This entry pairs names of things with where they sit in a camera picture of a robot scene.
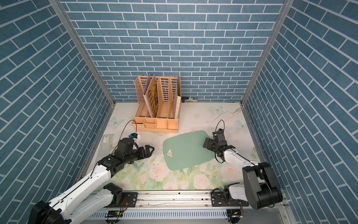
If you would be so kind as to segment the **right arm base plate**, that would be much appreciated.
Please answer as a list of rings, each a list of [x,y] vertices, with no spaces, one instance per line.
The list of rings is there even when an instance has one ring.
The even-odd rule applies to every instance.
[[[249,203],[239,199],[233,199],[226,191],[213,190],[211,193],[213,207],[248,207]]]

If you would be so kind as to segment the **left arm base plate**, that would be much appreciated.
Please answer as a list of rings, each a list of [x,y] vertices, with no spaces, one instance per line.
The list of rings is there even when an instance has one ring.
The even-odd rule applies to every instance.
[[[112,202],[106,208],[134,208],[137,203],[138,192],[116,193]]]

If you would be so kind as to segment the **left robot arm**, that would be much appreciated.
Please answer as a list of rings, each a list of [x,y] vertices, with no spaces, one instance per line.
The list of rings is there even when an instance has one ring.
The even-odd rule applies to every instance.
[[[30,224],[80,224],[106,206],[125,207],[121,187],[108,181],[125,165],[152,156],[155,148],[140,147],[137,138],[121,139],[114,151],[100,159],[94,169],[59,196],[40,201],[31,209]]]

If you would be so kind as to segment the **white cleaver knife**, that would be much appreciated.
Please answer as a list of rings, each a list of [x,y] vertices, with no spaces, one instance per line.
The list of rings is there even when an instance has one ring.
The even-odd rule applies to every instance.
[[[230,111],[225,111],[223,113],[221,113],[220,115],[218,115],[217,117],[215,117],[211,123],[213,123],[214,121],[218,120],[219,118],[224,118],[224,119],[229,119],[231,117],[234,117],[235,115],[239,114],[242,111],[241,108],[236,109],[234,112],[230,112]]]

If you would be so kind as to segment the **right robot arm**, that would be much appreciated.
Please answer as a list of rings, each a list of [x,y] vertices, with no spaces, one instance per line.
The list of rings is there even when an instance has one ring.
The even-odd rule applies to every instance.
[[[221,203],[239,206],[247,202],[253,209],[272,207],[283,201],[281,186],[272,167],[267,162],[251,160],[239,154],[235,147],[228,145],[224,129],[213,132],[213,138],[206,138],[203,148],[214,152],[222,162],[242,170],[243,185],[226,185],[219,193]]]

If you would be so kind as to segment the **green cutting board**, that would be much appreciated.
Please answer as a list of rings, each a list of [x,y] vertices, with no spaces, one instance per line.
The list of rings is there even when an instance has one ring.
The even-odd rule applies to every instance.
[[[194,131],[164,140],[163,156],[169,170],[192,168],[214,159],[214,152],[203,147],[208,134]]]

